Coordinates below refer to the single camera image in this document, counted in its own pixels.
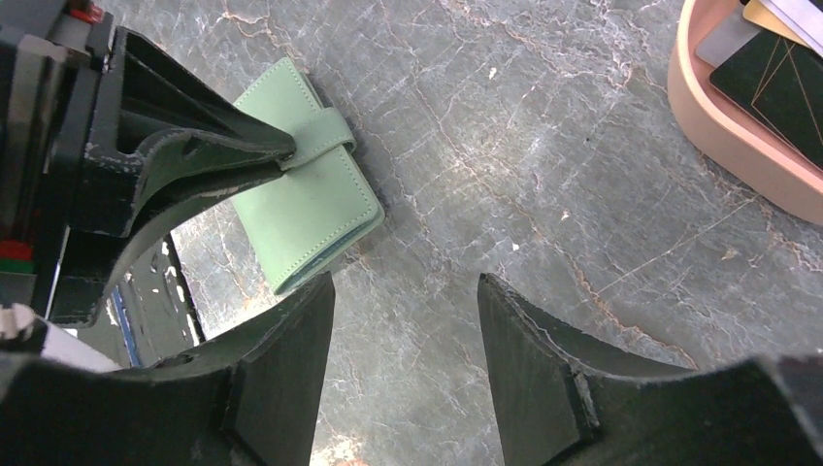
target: gray marble table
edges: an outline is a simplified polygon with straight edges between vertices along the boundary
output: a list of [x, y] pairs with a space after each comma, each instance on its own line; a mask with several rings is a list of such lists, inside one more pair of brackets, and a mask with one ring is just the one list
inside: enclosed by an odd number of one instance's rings
[[[99, 3], [228, 99], [290, 56], [359, 139], [388, 219], [336, 267], [313, 466], [503, 464], [481, 272], [673, 364], [823, 351], [823, 229], [675, 124], [681, 2]], [[277, 301], [230, 205], [177, 240], [209, 335]]]

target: mint green wallet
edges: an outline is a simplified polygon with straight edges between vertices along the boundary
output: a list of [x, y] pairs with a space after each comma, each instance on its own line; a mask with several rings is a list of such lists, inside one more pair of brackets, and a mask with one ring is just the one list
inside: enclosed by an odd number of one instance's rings
[[280, 60], [235, 104], [294, 137], [285, 175], [232, 198], [275, 294], [322, 272], [380, 225], [383, 208], [350, 153], [354, 137], [336, 109], [323, 108], [309, 80]]

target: red component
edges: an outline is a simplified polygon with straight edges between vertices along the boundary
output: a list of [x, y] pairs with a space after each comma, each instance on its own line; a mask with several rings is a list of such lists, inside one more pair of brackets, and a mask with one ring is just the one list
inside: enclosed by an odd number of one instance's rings
[[0, 259], [31, 261], [32, 251], [25, 243], [0, 241]]
[[103, 15], [106, 13], [105, 10], [98, 7], [97, 5], [90, 3], [88, 5], [87, 11], [82, 10], [72, 10], [69, 12], [69, 15], [72, 17], [76, 17], [80, 21], [87, 22], [89, 24], [98, 24], [103, 20]]

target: pink tray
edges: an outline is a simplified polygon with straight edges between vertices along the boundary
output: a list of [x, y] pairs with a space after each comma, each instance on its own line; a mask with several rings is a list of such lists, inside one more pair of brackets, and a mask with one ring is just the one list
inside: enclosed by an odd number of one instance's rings
[[686, 0], [669, 63], [669, 103], [704, 154], [786, 212], [823, 224], [823, 171], [763, 128], [708, 82], [694, 49], [738, 0]]

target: wallet stitching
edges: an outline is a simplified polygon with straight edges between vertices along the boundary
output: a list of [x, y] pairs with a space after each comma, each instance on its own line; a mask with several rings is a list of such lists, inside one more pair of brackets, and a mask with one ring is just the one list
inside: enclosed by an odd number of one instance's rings
[[[237, 101], [237, 105], [241, 105], [258, 86], [260, 86], [264, 81], [266, 81], [266, 79], [270, 78], [275, 72], [277, 72], [277, 70], [281, 66], [288, 66], [290, 64], [291, 64], [291, 62], [289, 60], [282, 60], [280, 63], [278, 63], [276, 66], [274, 66], [268, 72], [266, 72], [259, 80], [257, 80], [257, 83], [255, 83], [252, 87], [250, 87], [245, 92], [245, 94]], [[318, 108], [319, 105], [317, 104], [317, 102], [316, 101], [313, 102], [312, 99], [309, 97], [308, 93], [305, 90], [305, 86], [307, 84], [306, 83], [300, 83], [300, 77], [297, 76], [297, 73], [296, 73], [296, 70], [294, 69], [294, 67], [289, 66], [289, 68], [290, 68], [288, 70], [289, 73], [291, 74], [292, 78], [294, 78], [294, 81], [295, 81], [295, 83], [297, 83], [297, 86], [300, 89], [301, 93], [303, 93], [303, 97], [306, 99], [306, 102], [309, 104], [310, 107], [312, 107], [312, 111], [314, 113], [317, 113], [320, 110], [322, 110], [322, 109]], [[345, 155], [339, 155], [339, 158], [343, 162], [347, 162], [347, 160], [346, 160], [347, 156], [348, 156], [348, 151], [346, 151]], [[335, 231], [333, 231], [331, 234], [329, 234], [329, 236], [327, 236], [326, 238], [320, 240], [320, 242], [318, 242], [316, 245], [314, 245], [314, 247], [311, 250], [307, 251], [305, 254], [303, 254], [302, 257], [297, 259], [290, 267], [288, 267], [275, 280], [275, 282], [278, 283], [277, 286], [280, 286], [280, 283], [282, 283], [282, 280], [285, 279], [286, 277], [288, 277], [290, 274], [292, 274], [294, 272], [294, 270], [300, 265], [300, 263], [303, 262], [304, 260], [306, 260], [306, 258], [310, 257], [315, 252], [317, 252], [320, 248], [323, 247], [323, 245], [325, 245], [326, 243], [331, 241], [332, 238], [337, 236], [341, 231], [349, 228], [353, 223], [355, 223], [357, 221], [360, 221], [362, 218], [365, 218], [366, 216], [368, 216], [369, 214], [371, 214], [375, 210], [375, 206], [372, 203], [369, 202], [369, 197], [366, 195], [366, 192], [363, 190], [363, 186], [361, 185], [361, 183], [359, 183], [357, 178], [354, 176], [354, 173], [351, 171], [351, 167], [349, 166], [348, 163], [346, 164], [346, 170], [348, 171], [348, 175], [351, 177], [351, 180], [354, 181], [354, 184], [357, 186], [357, 190], [360, 191], [360, 195], [363, 197], [363, 201], [368, 206], [368, 209], [366, 210], [366, 212], [364, 212], [360, 216], [357, 216], [357, 217], [353, 218], [352, 220], [350, 220], [345, 225], [339, 226]]]

